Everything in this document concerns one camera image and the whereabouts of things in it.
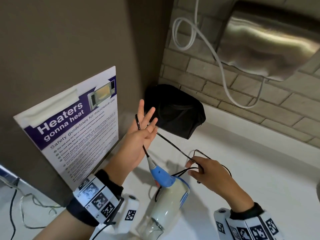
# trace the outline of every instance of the wrist band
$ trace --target wrist band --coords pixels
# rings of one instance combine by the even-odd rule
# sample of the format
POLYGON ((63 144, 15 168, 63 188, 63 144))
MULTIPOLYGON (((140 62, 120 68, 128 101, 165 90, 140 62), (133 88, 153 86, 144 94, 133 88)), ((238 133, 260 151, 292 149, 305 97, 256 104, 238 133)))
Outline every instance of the wrist band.
POLYGON ((123 202, 120 196, 123 188, 111 182, 106 172, 103 177, 100 175, 103 172, 98 173, 99 178, 91 174, 81 183, 73 192, 74 199, 67 206, 70 214, 90 226, 111 224, 123 202))

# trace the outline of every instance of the metallic box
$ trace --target metallic box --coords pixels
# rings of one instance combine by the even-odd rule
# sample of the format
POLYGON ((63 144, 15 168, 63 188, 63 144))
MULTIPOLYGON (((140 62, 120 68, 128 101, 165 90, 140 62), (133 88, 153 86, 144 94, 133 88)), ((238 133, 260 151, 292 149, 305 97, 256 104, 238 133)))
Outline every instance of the metallic box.
POLYGON ((246 1, 235 3, 218 44, 221 62, 284 81, 320 48, 320 22, 246 1))

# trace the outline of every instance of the safety guidelines poster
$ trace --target safety guidelines poster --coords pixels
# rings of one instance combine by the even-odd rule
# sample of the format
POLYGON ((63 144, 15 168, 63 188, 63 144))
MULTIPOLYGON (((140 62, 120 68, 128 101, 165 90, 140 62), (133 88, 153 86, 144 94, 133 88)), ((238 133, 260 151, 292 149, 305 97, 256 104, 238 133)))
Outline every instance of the safety guidelines poster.
POLYGON ((74 190, 118 141, 116 67, 14 116, 74 190))

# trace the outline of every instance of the white cable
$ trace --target white cable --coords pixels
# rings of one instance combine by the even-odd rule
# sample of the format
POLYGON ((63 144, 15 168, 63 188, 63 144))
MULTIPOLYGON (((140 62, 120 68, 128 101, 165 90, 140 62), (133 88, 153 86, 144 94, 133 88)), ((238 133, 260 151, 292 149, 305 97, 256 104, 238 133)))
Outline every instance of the white cable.
POLYGON ((28 193, 28 194, 24 194, 23 191, 18 187, 18 186, 15 186, 13 184, 11 184, 9 181, 7 181, 4 177, 0 176, 0 181, 2 181, 6 186, 10 187, 10 188, 14 188, 16 190, 18 190, 21 194, 22 194, 22 197, 20 199, 20 211, 21 211, 21 218, 22 218, 22 223, 23 225, 28 228, 28 229, 42 229, 42 228, 45 228, 45 226, 28 226, 25 222, 24 222, 24 210, 23 210, 23 199, 25 197, 29 197, 29 196, 32 196, 32 201, 33 203, 36 205, 36 206, 41 206, 43 208, 50 208, 50 211, 49 211, 49 214, 51 211, 54 211, 55 214, 57 214, 57 211, 56 209, 57 208, 61 208, 62 206, 53 206, 53 205, 44 205, 41 203, 40 200, 38 200, 38 198, 32 194, 32 193, 28 193))
POLYGON ((207 38, 203 35, 203 33, 198 29, 197 27, 197 16, 198 16, 198 4, 199 4, 199 0, 196 0, 195 1, 195 10, 194 10, 194 23, 192 23, 189 19, 185 18, 185 17, 178 17, 174 20, 173 24, 172 24, 172 39, 173 39, 173 42, 174 44, 176 45, 176 47, 178 48, 178 50, 181 50, 181 51, 185 51, 187 49, 189 49, 195 39, 196 39, 196 36, 197 36, 197 33, 198 35, 203 39, 203 41, 205 42, 205 44, 208 46, 208 48, 210 49, 212 55, 214 56, 214 58, 216 59, 216 61, 218 62, 218 65, 219 65, 219 68, 220 68, 220 71, 221 71, 221 75, 222 75, 222 83, 223 83, 223 88, 226 92, 226 95, 228 96, 228 98, 235 104, 237 105, 238 107, 240 108, 243 108, 243 109, 250 109, 250 108, 253 108, 259 101, 260 97, 261 97, 261 92, 262 92, 262 87, 265 83, 265 78, 262 79, 262 82, 261 82, 261 86, 260 86, 260 89, 259 89, 259 92, 258 92, 258 96, 257 96, 257 99, 256 101, 254 102, 254 104, 250 105, 250 106, 245 106, 245 105, 241 105, 241 104, 238 104, 230 95, 229 93, 229 90, 228 90, 228 87, 227 87, 227 84, 226 84, 226 78, 224 76, 224 71, 223 71, 223 67, 222 67, 222 63, 216 53, 216 51, 214 50, 214 48, 212 47, 212 45, 210 44, 210 42, 207 40, 207 38), (178 29, 179 29, 179 26, 181 24, 182 21, 185 21, 187 22, 188 24, 190 24, 191 26, 191 36, 190 36, 190 40, 189 40, 189 43, 186 45, 186 46, 181 46, 178 42, 178 39, 177 39, 177 34, 178 34, 178 29))

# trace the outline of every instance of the black bag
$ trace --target black bag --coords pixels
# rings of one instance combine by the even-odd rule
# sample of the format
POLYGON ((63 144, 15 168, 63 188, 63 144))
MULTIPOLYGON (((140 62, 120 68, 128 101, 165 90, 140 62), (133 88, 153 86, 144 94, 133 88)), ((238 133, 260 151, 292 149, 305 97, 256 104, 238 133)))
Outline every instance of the black bag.
POLYGON ((158 127, 185 139, 206 120, 200 101, 167 84, 146 90, 144 110, 147 112, 152 107, 155 107, 152 119, 158 118, 158 127))

